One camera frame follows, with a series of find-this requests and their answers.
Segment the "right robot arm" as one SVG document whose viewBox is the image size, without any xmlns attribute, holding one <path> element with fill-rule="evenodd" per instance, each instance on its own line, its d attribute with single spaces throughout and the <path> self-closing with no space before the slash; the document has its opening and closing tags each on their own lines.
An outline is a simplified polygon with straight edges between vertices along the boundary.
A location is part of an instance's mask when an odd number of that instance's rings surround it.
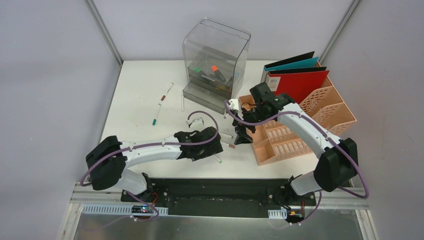
<svg viewBox="0 0 424 240">
<path fill-rule="evenodd" d="M 341 139 L 307 115 L 286 93 L 276 95 L 265 82 L 250 89 L 254 106 L 242 110 L 225 100 L 225 111 L 234 119 L 239 139 L 246 140 L 246 129 L 276 121 L 288 127 L 313 151 L 318 158 L 315 169 L 285 184 L 284 200 L 296 205 L 307 193 L 324 190 L 332 192 L 359 174 L 357 144 L 351 138 Z"/>
</svg>

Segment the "clear drawer organizer box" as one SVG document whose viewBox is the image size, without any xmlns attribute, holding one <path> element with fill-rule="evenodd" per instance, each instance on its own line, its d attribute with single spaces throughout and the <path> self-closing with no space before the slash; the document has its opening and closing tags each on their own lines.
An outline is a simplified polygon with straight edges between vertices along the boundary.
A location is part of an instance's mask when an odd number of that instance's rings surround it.
<svg viewBox="0 0 424 240">
<path fill-rule="evenodd" d="M 251 40 L 247 30 L 212 18 L 203 18 L 186 35 L 182 44 L 187 85 L 183 96 L 215 112 L 225 112 L 224 103 L 240 91 Z M 216 65 L 226 78 L 219 81 L 211 66 Z M 215 81 L 209 81 L 194 71 L 199 67 Z"/>
</svg>

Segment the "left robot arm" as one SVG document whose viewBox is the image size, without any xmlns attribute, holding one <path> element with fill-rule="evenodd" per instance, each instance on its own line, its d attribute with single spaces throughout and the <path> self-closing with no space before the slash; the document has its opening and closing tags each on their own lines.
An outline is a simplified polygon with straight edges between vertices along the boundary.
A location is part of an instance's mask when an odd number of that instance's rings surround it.
<svg viewBox="0 0 424 240">
<path fill-rule="evenodd" d="M 95 191 L 112 187 L 130 192 L 140 202 L 152 198 L 145 173 L 135 173 L 135 165 L 159 160 L 190 159 L 197 161 L 221 153 L 221 136 L 210 126 L 202 131 L 179 131 L 172 136 L 146 142 L 119 141 L 106 137 L 85 157 L 90 185 Z"/>
</svg>

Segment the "orange tip black highlighter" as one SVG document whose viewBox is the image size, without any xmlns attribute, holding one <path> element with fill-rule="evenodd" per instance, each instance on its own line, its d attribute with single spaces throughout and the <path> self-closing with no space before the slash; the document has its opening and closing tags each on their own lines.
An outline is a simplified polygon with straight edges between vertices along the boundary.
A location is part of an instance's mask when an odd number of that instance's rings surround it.
<svg viewBox="0 0 424 240">
<path fill-rule="evenodd" d="M 216 76 L 216 78 L 220 82 L 225 83 L 227 81 L 226 78 L 224 77 L 224 75 L 221 73 L 221 71 L 219 70 L 219 68 L 216 65 L 212 65 L 211 70 L 213 71 L 214 75 Z"/>
</svg>

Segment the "green tip black highlighter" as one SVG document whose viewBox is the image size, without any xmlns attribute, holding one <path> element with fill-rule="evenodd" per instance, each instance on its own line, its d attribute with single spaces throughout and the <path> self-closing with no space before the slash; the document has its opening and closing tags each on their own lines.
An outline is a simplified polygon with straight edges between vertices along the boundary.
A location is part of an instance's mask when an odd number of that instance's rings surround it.
<svg viewBox="0 0 424 240">
<path fill-rule="evenodd" d="M 195 71 L 196 73 L 198 73 L 200 77 L 202 77 L 202 78 L 204 78 L 204 79 L 207 79 L 208 81 L 212 81 L 212 82 L 214 82 L 214 81 L 215 81 L 215 79 L 214 79 L 211 75 L 206 74 L 206 73 L 205 73 L 205 72 L 204 72 L 201 68 L 199 68 L 199 67 L 195 67 L 195 68 L 194 68 L 194 71 Z"/>
</svg>

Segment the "teal notebook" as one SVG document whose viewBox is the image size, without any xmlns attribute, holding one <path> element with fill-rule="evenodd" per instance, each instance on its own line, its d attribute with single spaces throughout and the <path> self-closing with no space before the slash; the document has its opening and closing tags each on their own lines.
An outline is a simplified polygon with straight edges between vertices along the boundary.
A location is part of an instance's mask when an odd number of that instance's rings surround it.
<svg viewBox="0 0 424 240">
<path fill-rule="evenodd" d="M 291 70 L 291 69 L 302 69 L 302 68 L 312 68 L 314 67 L 318 60 L 319 56 L 314 56 L 315 51 L 303 53 L 301 55 L 292 56 L 283 60 L 275 61 L 264 65 L 260 82 L 266 80 L 266 75 L 270 71 L 280 71 L 280 70 Z"/>
</svg>

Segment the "red notebook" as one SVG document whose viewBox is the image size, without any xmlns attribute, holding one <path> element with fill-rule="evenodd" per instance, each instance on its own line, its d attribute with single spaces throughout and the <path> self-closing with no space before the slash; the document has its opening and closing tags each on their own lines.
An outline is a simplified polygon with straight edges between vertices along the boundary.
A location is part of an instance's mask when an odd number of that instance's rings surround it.
<svg viewBox="0 0 424 240">
<path fill-rule="evenodd" d="M 321 87 L 329 72 L 324 66 L 264 70 L 260 81 L 265 82 L 276 95 L 288 94 L 299 104 L 312 91 Z"/>
</svg>

